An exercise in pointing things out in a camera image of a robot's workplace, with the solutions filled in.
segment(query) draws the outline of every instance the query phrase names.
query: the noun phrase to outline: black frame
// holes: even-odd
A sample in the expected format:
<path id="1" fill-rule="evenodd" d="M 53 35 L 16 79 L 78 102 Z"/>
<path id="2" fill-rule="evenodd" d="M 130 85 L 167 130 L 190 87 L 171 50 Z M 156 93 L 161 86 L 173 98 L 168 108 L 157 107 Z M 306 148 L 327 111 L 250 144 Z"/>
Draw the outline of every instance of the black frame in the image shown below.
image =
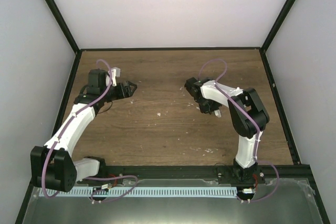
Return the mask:
<path id="1" fill-rule="evenodd" d="M 271 73 L 271 68 L 268 64 L 266 51 L 269 48 L 271 42 L 275 38 L 278 30 L 280 29 L 282 23 L 284 22 L 286 16 L 290 12 L 295 0 L 286 0 L 284 6 L 282 7 L 272 29 L 270 30 L 264 44 L 262 47 L 194 47 L 194 48 L 104 48 L 104 49 L 79 49 L 75 39 L 73 38 L 65 20 L 62 17 L 54 0 L 45 0 L 49 6 L 52 14 L 54 15 L 57 23 L 59 24 L 64 36 L 68 40 L 70 46 L 75 53 L 75 60 L 71 69 L 71 73 L 66 85 L 65 93 L 61 102 L 61 106 L 57 115 L 56 123 L 52 134 L 54 135 L 56 131 L 60 128 L 62 120 L 65 115 L 65 109 L 69 100 L 72 85 L 75 80 L 79 62 L 83 51 L 139 51 L 139 50 L 235 50 L 235 49 L 257 49 L 260 52 L 261 60 L 264 64 L 265 72 L 270 84 L 270 88 L 275 100 L 275 104 L 279 113 L 281 125 L 285 133 L 285 137 L 288 143 L 289 151 L 293 161 L 293 165 L 278 165 L 276 166 L 280 177 L 284 178 L 306 178 L 312 189 L 315 190 L 316 195 L 315 200 L 319 208 L 323 223 L 330 223 L 327 213 L 325 211 L 321 196 L 319 194 L 316 182 L 314 180 L 313 174 L 311 172 L 309 165 L 302 165 L 300 157 L 291 134 L 291 130 L 283 109 L 281 99 Z M 124 175 L 137 175 L 141 178 L 218 178 L 218 169 L 220 166 L 108 166 L 111 173 Z M 265 178 L 274 178 L 274 170 L 270 166 L 260 166 Z M 33 185 L 29 183 L 25 198 L 23 200 L 21 209 L 18 213 L 16 222 L 17 224 L 23 223 L 24 216 L 28 207 L 29 199 L 33 191 Z"/>

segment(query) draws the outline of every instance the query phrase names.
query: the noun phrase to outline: white wall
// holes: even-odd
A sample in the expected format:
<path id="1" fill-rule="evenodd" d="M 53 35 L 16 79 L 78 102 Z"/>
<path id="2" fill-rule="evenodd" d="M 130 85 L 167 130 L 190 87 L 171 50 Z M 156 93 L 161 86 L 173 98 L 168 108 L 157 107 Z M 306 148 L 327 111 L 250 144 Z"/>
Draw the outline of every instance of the white wall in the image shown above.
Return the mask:
<path id="1" fill-rule="evenodd" d="M 267 56 L 301 160 L 336 223 L 336 1 L 297 0 Z"/>
<path id="2" fill-rule="evenodd" d="M 0 2 L 0 223 L 14 223 L 75 55 L 44 0 Z"/>
<path id="3" fill-rule="evenodd" d="M 261 46 L 286 0 L 55 0 L 80 48 Z"/>

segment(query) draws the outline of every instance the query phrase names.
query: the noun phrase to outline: brown wooden surface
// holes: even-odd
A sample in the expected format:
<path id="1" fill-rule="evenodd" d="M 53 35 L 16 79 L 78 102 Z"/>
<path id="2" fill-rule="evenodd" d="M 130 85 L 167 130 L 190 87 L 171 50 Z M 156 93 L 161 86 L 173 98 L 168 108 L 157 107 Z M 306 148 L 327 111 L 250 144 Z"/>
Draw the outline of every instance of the brown wooden surface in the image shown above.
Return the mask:
<path id="1" fill-rule="evenodd" d="M 118 81 L 129 80 L 138 84 L 138 89 L 133 97 L 115 101 L 108 112 L 90 123 L 74 150 L 74 160 L 91 155 L 105 158 L 109 165 L 232 164 L 238 135 L 228 108 L 221 107 L 222 118 L 202 114 L 183 88 L 186 79 L 197 78 L 201 66 L 214 58 L 222 58 L 228 64 L 220 83 L 255 88 L 270 115 L 258 158 L 291 164 L 258 50 L 83 52 L 66 116 L 87 83 L 90 69 L 96 68 L 97 59 L 121 68 Z M 202 76 L 216 78 L 223 69 L 222 63 L 212 63 Z"/>

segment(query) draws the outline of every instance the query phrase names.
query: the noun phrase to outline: wooden table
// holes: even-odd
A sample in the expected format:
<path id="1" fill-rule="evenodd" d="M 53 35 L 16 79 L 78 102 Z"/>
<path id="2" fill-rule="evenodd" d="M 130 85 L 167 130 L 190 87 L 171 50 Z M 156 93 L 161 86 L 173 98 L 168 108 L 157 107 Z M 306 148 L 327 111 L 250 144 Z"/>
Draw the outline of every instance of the wooden table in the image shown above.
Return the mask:
<path id="1" fill-rule="evenodd" d="M 232 164 L 238 135 L 228 108 L 221 107 L 221 118 L 202 114 L 184 89 L 186 79 L 197 78 L 201 66 L 214 58 L 224 59 L 228 64 L 220 83 L 255 88 L 270 115 L 258 158 L 275 164 L 292 164 L 258 50 L 83 52 L 66 116 L 79 90 L 87 83 L 90 69 L 96 68 L 97 59 L 121 68 L 117 81 L 129 80 L 138 89 L 133 97 L 115 101 L 108 112 L 99 114 L 90 123 L 74 150 L 73 160 L 90 155 L 105 158 L 108 165 Z M 202 76 L 216 78 L 223 69 L 224 64 L 212 63 Z"/>

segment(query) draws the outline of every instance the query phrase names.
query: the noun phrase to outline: robotic arm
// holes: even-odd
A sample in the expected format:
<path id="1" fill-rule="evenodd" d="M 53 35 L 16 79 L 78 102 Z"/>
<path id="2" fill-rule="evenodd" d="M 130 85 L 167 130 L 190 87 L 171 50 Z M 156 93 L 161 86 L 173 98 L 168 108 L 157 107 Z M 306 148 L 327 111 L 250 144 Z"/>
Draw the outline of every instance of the robotic arm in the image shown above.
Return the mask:
<path id="1" fill-rule="evenodd" d="M 51 146 L 57 141 L 46 173 L 46 188 L 70 191 L 75 182 L 89 176 L 106 177 L 102 167 L 105 166 L 104 159 L 97 157 L 86 157 L 80 161 L 73 162 L 71 159 L 74 148 L 88 124 L 96 117 L 99 110 L 107 102 L 124 99 L 133 96 L 137 85 L 130 81 L 116 83 L 115 78 L 120 76 L 119 68 L 111 69 L 112 76 L 107 71 L 93 69 L 88 75 L 88 84 L 85 85 L 80 94 L 76 97 L 70 115 L 56 134 L 46 144 L 35 146 L 30 153 L 32 182 L 36 187 L 41 187 L 41 175 L 44 162 Z M 112 79 L 112 86 L 107 94 L 98 102 L 77 113 L 92 101 L 100 97 Z"/>
<path id="2" fill-rule="evenodd" d="M 259 138 L 269 122 L 269 115 L 260 100 L 256 90 L 249 88 L 242 90 L 240 88 L 231 88 L 222 84 L 217 86 L 231 97 L 249 116 L 258 124 L 260 128 Z M 219 107 L 224 105 L 229 108 L 234 129 L 239 135 L 238 153 L 234 159 L 234 174 L 239 180 L 251 178 L 251 174 L 256 169 L 254 157 L 255 146 L 260 139 L 256 139 L 257 129 L 216 87 L 215 81 L 204 79 L 197 81 L 190 78 L 185 83 L 185 88 L 199 104 L 202 113 L 215 113 L 221 117 Z"/>

